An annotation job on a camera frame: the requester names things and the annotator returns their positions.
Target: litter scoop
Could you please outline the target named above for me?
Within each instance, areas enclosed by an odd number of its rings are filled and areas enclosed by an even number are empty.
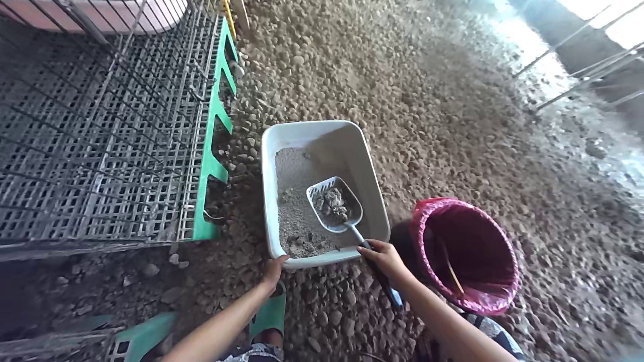
[[[343,233],[351,230],[360,241],[360,246],[373,250],[358,229],[355,228],[362,220],[363,208],[342,178],[334,176],[309,187],[307,189],[307,198],[317,219],[326,230],[331,233]],[[391,302],[392,307],[395,309],[402,308],[402,298],[397,290],[391,288],[387,276],[372,260],[365,258],[365,261],[374,272],[376,280],[383,288],[384,294]]]

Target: green plastic bracket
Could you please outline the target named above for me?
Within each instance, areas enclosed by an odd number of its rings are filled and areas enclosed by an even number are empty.
[[[177,313],[157,314],[147,321],[118,333],[109,347],[108,362],[139,362],[145,354],[163,341],[175,325]]]
[[[194,209],[193,240],[213,239],[219,235],[219,227],[204,218],[205,192],[208,186],[208,176],[214,176],[224,184],[228,183],[228,170],[213,156],[212,142],[214,137],[214,123],[219,119],[226,130],[232,133],[231,118],[226,114],[222,102],[219,100],[219,85],[222,80],[222,72],[231,87],[232,93],[237,94],[234,78],[228,62],[226,61],[226,51],[239,61],[237,50],[232,42],[231,31],[228,23],[222,21],[222,28],[217,45],[217,54],[214,64],[214,84],[210,92],[210,103],[208,105],[208,121],[205,129],[204,152],[199,175],[199,185],[197,188],[197,204]]]

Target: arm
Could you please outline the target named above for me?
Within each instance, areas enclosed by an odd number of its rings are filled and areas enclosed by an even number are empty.
[[[503,347],[471,325],[407,269],[389,243],[369,240],[373,251],[358,247],[365,258],[373,260],[393,280],[402,295],[433,332],[441,346],[456,362],[516,362]]]
[[[264,278],[255,288],[192,331],[165,356],[163,362],[209,362],[220,357],[275,291],[281,266],[288,258],[283,255],[269,260],[264,268]]]

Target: person's right hand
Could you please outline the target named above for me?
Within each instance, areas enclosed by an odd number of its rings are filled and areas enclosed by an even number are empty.
[[[366,241],[373,250],[359,246],[358,252],[365,258],[373,260],[390,280],[401,283],[406,278],[414,278],[412,272],[404,266],[400,255],[392,244],[374,239],[366,239]]]

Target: scoop handle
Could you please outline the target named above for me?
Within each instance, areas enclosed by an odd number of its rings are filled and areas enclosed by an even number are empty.
[[[369,245],[368,242],[366,242],[365,238],[363,238],[362,234],[358,231],[358,229],[355,228],[355,225],[353,224],[346,224],[349,226],[349,229],[353,231],[354,235],[360,240],[360,246],[364,247],[369,250],[373,250],[371,248],[371,245]],[[402,309],[403,305],[403,299],[401,298],[400,293],[398,293],[397,290],[394,288],[391,288],[389,284],[389,278],[387,278],[386,275],[384,275],[383,271],[380,270],[378,265],[374,263],[373,260],[369,260],[365,258],[366,264],[371,268],[372,272],[374,272],[374,276],[378,283],[380,283],[380,286],[383,288],[384,295],[389,299],[389,302],[392,304],[393,309],[395,310],[400,310]]]

